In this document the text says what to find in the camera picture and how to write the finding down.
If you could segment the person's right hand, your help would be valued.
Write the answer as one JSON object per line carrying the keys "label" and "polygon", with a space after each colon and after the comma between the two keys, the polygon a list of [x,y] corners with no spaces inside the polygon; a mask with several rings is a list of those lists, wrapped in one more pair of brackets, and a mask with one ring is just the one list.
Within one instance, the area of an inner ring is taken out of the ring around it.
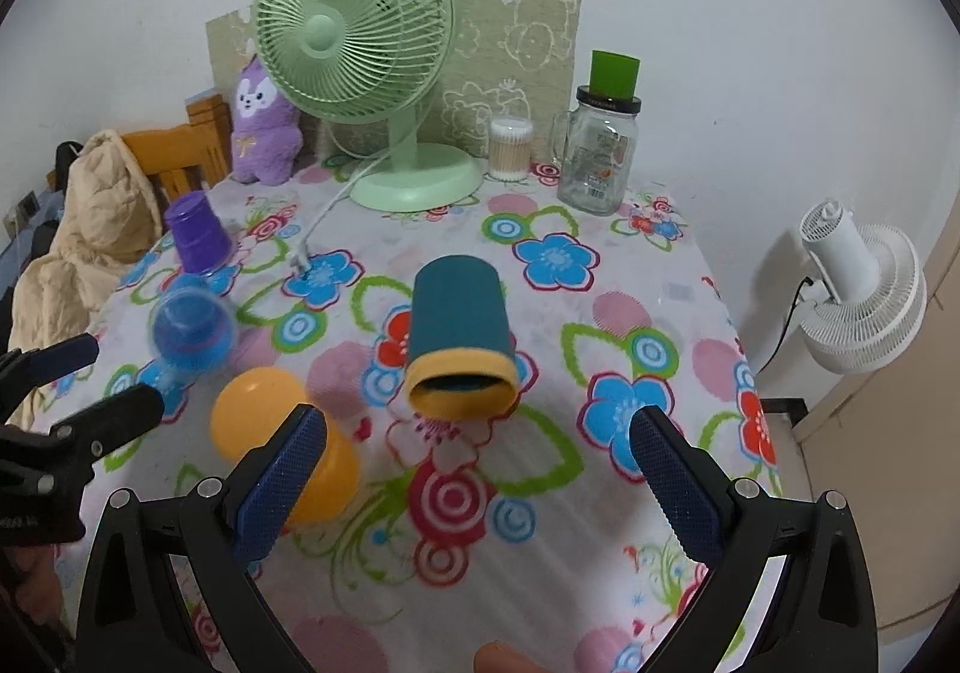
{"label": "person's right hand", "polygon": [[473,655],[475,673],[548,673],[516,648],[501,642],[482,645]]}

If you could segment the person's left hand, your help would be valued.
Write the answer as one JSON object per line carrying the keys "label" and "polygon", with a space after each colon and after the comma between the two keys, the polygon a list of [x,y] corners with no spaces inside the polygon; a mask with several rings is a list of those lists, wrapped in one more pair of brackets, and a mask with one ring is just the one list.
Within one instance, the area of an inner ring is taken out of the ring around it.
{"label": "person's left hand", "polygon": [[53,547],[7,548],[3,558],[20,570],[21,582],[13,593],[2,588],[5,602],[14,602],[36,624],[60,620],[64,593],[53,567]]}

